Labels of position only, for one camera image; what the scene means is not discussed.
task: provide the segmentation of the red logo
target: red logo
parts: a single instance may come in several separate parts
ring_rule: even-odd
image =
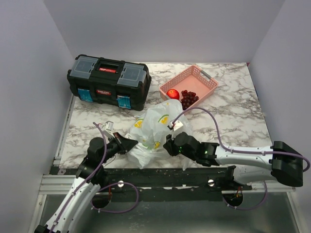
[[[109,91],[96,90],[96,93],[101,94],[101,95],[111,96],[111,93]]]
[[[115,69],[106,69],[106,68],[99,68],[100,71],[105,71],[105,72],[110,72],[110,73],[115,73]]]

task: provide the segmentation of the plastic bag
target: plastic bag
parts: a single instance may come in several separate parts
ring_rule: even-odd
[[[171,99],[149,108],[146,113],[137,117],[127,136],[137,140],[138,144],[128,152],[128,159],[142,169],[153,161],[170,158],[163,148],[166,136],[172,133],[167,126],[181,112],[181,103]],[[179,120],[184,124],[184,131],[192,135],[187,118],[181,116]],[[185,157],[183,169],[186,169],[188,164],[189,159]]]

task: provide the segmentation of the red grapes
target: red grapes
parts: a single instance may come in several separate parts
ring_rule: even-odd
[[[199,100],[199,97],[196,96],[195,92],[188,92],[188,90],[181,91],[183,99],[181,100],[181,104],[183,106],[183,110],[186,110],[191,105]]]

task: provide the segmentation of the basket handle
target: basket handle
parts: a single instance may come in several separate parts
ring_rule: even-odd
[[[201,73],[207,77],[209,80],[212,78],[211,76],[209,76],[204,70],[201,70]]]

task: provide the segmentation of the marble tabletop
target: marble tabletop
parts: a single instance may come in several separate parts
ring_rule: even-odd
[[[163,102],[159,87],[191,64],[147,63],[152,83],[144,110],[122,109],[108,104],[89,103],[75,98],[67,135],[61,153],[60,168],[77,168],[86,155],[88,144],[101,136],[93,122],[114,122],[114,130],[122,135],[129,132],[135,116],[141,115],[152,105]],[[210,110],[220,127],[221,139],[229,146],[261,147],[271,145],[267,126],[245,63],[197,64],[218,81],[214,94],[199,104]],[[215,125],[208,114],[191,110],[186,115],[199,141],[218,142]],[[109,168],[136,168],[127,155],[118,155],[107,161]],[[182,167],[184,156],[152,162],[147,167]],[[190,162],[188,167],[201,167]]]

